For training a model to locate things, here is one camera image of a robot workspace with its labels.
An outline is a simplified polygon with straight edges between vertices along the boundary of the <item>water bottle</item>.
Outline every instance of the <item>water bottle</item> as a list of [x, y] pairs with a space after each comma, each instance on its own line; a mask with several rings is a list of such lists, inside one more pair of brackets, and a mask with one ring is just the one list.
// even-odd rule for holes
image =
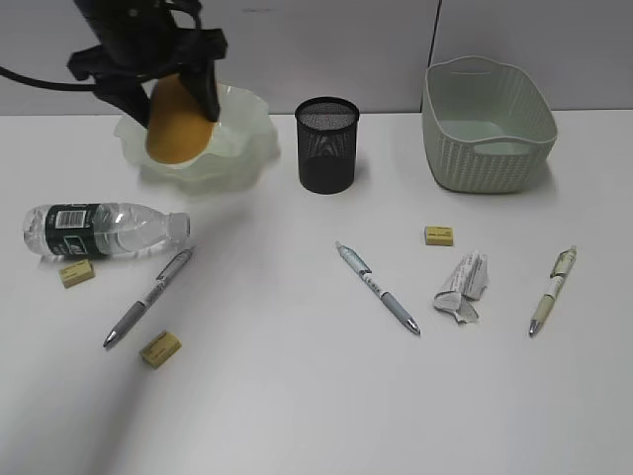
[[40, 255], [102, 256], [189, 237], [186, 213], [163, 215], [130, 203], [44, 205], [27, 213], [24, 242]]

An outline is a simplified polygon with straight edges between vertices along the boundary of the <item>frosted glass bowl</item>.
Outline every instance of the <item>frosted glass bowl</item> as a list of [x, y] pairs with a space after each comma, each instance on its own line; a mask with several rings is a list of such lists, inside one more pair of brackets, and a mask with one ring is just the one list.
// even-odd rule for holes
[[147, 130], [123, 115], [115, 128], [123, 155], [132, 165], [147, 167], [163, 177], [219, 191], [244, 188], [257, 181], [269, 163], [279, 157], [277, 131], [268, 116], [268, 104], [246, 89], [218, 84], [222, 113], [205, 148], [178, 164], [158, 163], [145, 150]]

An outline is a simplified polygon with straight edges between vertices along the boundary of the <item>silver pen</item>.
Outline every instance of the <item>silver pen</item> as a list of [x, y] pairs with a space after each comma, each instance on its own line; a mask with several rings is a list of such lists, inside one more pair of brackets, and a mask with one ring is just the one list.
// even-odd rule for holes
[[545, 295], [541, 297], [541, 301], [538, 303], [538, 308], [534, 312], [534, 316], [530, 321], [530, 330], [528, 332], [530, 338], [534, 338], [540, 330], [543, 328], [543, 324], [550, 315], [554, 302], [558, 297], [567, 276], [569, 275], [574, 262], [576, 262], [576, 247], [573, 245], [571, 249], [562, 252], [558, 256], [554, 268], [550, 273], [550, 283], [545, 291]]
[[363, 259], [359, 257], [359, 255], [354, 252], [353, 249], [342, 245], [340, 242], [336, 242], [336, 248], [338, 249], [338, 253], [343, 258], [347, 265], [349, 265], [354, 272], [358, 274], [367, 286], [372, 289], [376, 297], [380, 299], [380, 301], [385, 304], [392, 314], [403, 324], [407, 330], [409, 330], [413, 334], [420, 335], [419, 327], [417, 323], [413, 319], [411, 315], [403, 308], [402, 305], [396, 300], [389, 292], [385, 292], [380, 286], [372, 279], [371, 277], [371, 269], [369, 266], [363, 262]]
[[138, 323], [140, 318], [147, 312], [147, 309], [158, 300], [158, 297], [162, 295], [173, 278], [182, 270], [187, 262], [189, 262], [193, 255], [193, 250], [194, 248], [191, 247], [182, 252], [178, 252], [176, 256], [169, 261], [167, 266], [162, 269], [162, 272], [156, 277], [154, 286], [147, 295], [145, 295], [143, 299], [134, 302], [126, 314], [123, 315], [123, 318], [110, 330], [108, 337], [103, 342], [104, 348], [112, 348]]

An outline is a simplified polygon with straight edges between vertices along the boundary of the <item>crumpled receipt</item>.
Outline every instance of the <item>crumpled receipt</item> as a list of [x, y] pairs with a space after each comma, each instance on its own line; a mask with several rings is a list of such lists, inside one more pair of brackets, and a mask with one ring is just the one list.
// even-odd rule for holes
[[488, 256], [477, 250], [466, 254], [433, 300], [433, 307], [451, 314], [458, 324], [471, 324], [479, 315], [469, 300], [479, 300], [488, 287]]

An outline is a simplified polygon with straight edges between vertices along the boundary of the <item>yellow eraser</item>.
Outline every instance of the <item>yellow eraser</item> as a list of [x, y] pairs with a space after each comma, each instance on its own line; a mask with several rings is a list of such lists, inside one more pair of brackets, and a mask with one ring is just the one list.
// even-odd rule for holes
[[156, 369], [182, 346], [174, 333], [163, 332], [140, 351], [143, 361]]
[[424, 228], [426, 245], [453, 245], [453, 229], [439, 226]]
[[61, 283], [67, 289], [73, 285], [80, 284], [88, 279], [92, 279], [95, 276], [95, 269], [88, 259], [75, 262], [68, 267], [64, 267], [59, 271], [59, 277], [61, 277]]

